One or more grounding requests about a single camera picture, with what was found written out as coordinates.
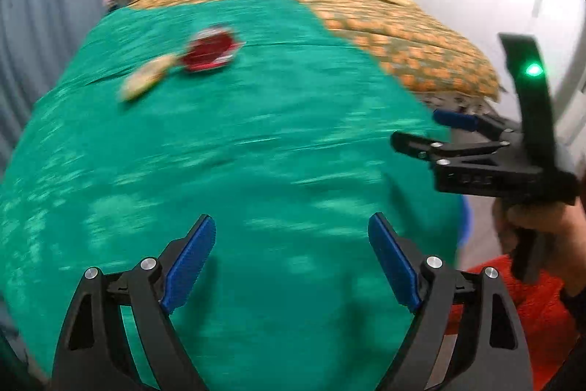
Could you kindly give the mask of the person's right hand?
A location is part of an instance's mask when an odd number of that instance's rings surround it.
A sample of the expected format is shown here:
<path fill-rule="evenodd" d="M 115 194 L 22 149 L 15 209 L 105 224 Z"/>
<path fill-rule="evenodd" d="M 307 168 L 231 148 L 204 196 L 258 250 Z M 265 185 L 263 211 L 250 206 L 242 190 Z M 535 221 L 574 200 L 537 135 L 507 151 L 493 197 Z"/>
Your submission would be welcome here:
<path fill-rule="evenodd" d="M 585 175 L 579 178 L 574 202 L 552 202 L 539 206 L 508 206 L 495 199 L 492 207 L 495 230 L 502 253 L 511 259 L 512 277 L 535 284 L 544 272 L 561 280 L 570 297 L 585 289 Z M 542 256 L 527 279 L 519 272 L 519 233 L 533 232 L 543 241 Z"/>

